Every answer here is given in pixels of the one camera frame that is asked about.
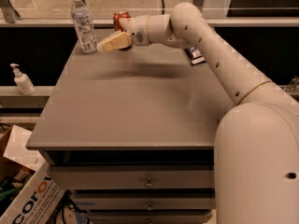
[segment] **red soda can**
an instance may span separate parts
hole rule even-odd
[[[113,23],[114,23],[114,30],[115,31],[122,31],[123,32],[123,28],[120,25],[120,19],[125,18],[131,18],[129,12],[127,11],[116,11],[114,12],[114,16],[113,16]]]

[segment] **gray tabletop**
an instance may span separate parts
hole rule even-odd
[[[97,30],[98,39],[112,30]],[[206,63],[163,45],[83,54],[76,44],[27,147],[213,147],[233,106]]]

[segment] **drawer handle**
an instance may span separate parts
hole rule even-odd
[[[153,183],[150,178],[148,178],[148,182],[144,185],[147,189],[153,188]]]
[[[151,205],[151,203],[149,203],[149,206],[147,208],[147,210],[150,212],[150,211],[153,211],[153,206]]]

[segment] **desk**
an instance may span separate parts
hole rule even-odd
[[[94,223],[202,223],[215,208],[214,135],[232,106],[183,49],[85,55],[76,44],[27,147]]]

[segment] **hand sanitizer bottle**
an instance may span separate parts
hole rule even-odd
[[[73,0],[71,15],[77,33],[78,42],[84,53],[96,51],[96,36],[93,28],[91,11],[82,0]]]
[[[30,78],[22,73],[17,67],[19,66],[16,63],[10,65],[13,68],[13,73],[15,74],[15,82],[20,88],[20,91],[23,95],[30,95],[36,91],[36,87],[31,82]]]

